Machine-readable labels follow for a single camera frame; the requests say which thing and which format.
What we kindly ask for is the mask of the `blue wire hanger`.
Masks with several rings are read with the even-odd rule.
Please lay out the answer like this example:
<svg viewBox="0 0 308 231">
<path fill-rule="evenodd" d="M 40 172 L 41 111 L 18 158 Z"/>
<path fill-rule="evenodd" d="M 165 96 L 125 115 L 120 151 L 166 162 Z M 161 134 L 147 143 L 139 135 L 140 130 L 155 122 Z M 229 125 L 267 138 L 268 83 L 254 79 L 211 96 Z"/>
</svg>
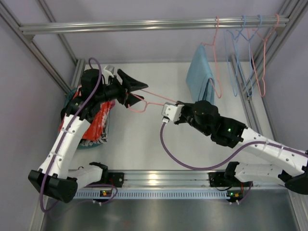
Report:
<svg viewBox="0 0 308 231">
<path fill-rule="evenodd" d="M 242 15 L 242 20 L 243 20 L 243 24 L 241 25 L 241 28 L 238 29 L 237 33 L 232 32 L 230 29 L 226 29 L 223 31 L 227 68 L 228 68 L 231 89 L 232 89 L 234 97 L 237 97 L 240 91 L 239 83 L 236 78 L 237 73 L 238 73 L 238 67 L 239 67 L 238 41 L 239 41 L 240 36 L 242 35 L 243 29 L 246 26 L 246 16 L 245 15 Z M 231 49 L 229 48 L 229 45 L 232 45 L 233 47 L 233 54 L 235 55 L 235 60 L 236 60 L 235 71 L 233 72 L 231 71 Z"/>
</svg>

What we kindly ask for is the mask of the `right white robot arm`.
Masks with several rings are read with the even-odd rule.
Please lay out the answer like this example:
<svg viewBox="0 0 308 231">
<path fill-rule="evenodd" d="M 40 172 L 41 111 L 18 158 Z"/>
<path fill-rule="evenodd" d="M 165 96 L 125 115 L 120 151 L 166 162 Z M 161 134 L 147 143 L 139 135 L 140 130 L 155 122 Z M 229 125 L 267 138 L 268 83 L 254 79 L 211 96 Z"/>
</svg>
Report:
<svg viewBox="0 0 308 231">
<path fill-rule="evenodd" d="M 218 108 L 208 101 L 177 102 L 166 109 L 166 116 L 176 125 L 187 123 L 210 136 L 217 145 L 244 150 L 267 164 L 229 162 L 225 177 L 240 182 L 263 181 L 284 186 L 306 195 L 308 193 L 308 153 L 293 149 L 257 133 L 246 124 L 221 116 Z"/>
</svg>

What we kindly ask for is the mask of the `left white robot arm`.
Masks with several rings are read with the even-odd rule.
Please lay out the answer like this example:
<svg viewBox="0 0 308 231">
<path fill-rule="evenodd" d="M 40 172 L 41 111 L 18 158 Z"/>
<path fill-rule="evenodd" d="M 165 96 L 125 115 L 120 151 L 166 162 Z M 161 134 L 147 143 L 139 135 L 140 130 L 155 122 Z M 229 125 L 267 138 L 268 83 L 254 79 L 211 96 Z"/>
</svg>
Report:
<svg viewBox="0 0 308 231">
<path fill-rule="evenodd" d="M 76 192 L 92 183 L 105 184 L 108 167 L 91 162 L 78 170 L 69 170 L 70 162 L 83 135 L 94 123 L 103 103 L 117 100 L 125 107 L 142 100 L 132 92 L 148 87 L 118 69 L 106 77 L 99 69 L 85 70 L 77 96 L 62 110 L 63 125 L 45 161 L 38 170 L 31 170 L 28 179 L 40 193 L 58 201 L 70 202 Z"/>
</svg>

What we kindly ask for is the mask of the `orange white trousers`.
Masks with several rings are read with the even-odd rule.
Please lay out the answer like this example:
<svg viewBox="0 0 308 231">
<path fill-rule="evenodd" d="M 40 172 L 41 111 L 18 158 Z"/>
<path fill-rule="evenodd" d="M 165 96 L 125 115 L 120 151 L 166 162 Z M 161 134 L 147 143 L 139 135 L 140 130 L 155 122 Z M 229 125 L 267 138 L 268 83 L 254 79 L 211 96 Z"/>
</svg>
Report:
<svg viewBox="0 0 308 231">
<path fill-rule="evenodd" d="M 105 102 L 101 104 L 99 113 L 95 116 L 92 124 L 88 130 L 84 133 L 82 139 L 97 141 L 101 136 L 106 118 L 109 116 L 111 109 L 115 106 L 115 101 Z"/>
</svg>

